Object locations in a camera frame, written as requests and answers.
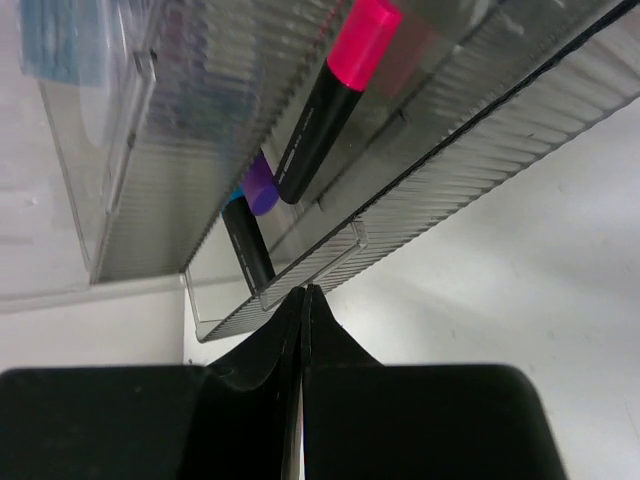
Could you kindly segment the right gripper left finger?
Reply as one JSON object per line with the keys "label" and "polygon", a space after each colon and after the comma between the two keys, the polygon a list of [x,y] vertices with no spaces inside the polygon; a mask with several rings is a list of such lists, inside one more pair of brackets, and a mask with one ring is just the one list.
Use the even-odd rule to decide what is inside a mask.
{"label": "right gripper left finger", "polygon": [[297,477],[304,297],[291,290],[262,327],[207,366],[201,479]]}

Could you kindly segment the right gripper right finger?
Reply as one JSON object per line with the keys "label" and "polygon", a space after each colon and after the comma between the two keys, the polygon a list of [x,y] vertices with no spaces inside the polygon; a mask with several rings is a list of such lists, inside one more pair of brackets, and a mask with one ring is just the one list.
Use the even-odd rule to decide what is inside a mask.
{"label": "right gripper right finger", "polygon": [[449,478],[448,369],[383,365],[317,286],[305,294],[301,356],[307,478]]}

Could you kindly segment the purple highlighter marker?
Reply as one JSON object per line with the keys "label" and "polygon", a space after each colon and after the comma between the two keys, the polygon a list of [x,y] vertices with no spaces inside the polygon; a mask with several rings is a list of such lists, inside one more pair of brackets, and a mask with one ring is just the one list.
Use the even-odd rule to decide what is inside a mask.
{"label": "purple highlighter marker", "polygon": [[277,204],[279,194],[273,173],[261,151],[246,172],[241,188],[251,212],[256,216],[267,214]]}

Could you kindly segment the pink highlighter marker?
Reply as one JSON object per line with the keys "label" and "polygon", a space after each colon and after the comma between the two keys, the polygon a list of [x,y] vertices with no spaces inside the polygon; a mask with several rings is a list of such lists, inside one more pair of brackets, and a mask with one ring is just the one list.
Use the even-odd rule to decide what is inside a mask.
{"label": "pink highlighter marker", "polygon": [[356,1],[331,47],[275,173],[280,198],[297,203],[342,131],[403,19],[390,1]]}

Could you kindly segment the blue tape jar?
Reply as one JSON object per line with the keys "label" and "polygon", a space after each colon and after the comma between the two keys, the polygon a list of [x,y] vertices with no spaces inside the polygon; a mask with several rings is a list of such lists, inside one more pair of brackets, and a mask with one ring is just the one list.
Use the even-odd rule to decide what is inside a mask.
{"label": "blue tape jar", "polygon": [[107,1],[18,1],[21,73],[83,87],[107,82]]}

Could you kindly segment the clear acrylic drawer organizer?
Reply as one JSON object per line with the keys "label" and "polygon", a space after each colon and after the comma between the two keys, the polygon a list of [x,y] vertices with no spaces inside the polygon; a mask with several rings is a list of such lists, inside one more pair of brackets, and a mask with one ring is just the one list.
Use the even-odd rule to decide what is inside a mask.
{"label": "clear acrylic drawer organizer", "polygon": [[222,210],[276,171],[350,1],[107,1],[107,82],[21,73],[1,5],[1,309],[183,284],[208,342],[332,290],[639,94],[634,1],[403,1],[403,22],[295,204],[260,222],[252,295]]}

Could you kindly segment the blue highlighter marker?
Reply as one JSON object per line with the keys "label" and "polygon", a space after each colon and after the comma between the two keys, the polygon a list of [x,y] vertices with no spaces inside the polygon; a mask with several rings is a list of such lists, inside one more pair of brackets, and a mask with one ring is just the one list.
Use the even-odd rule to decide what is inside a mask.
{"label": "blue highlighter marker", "polygon": [[240,188],[226,203],[222,219],[249,291],[256,295],[273,280],[275,271],[256,217]]}

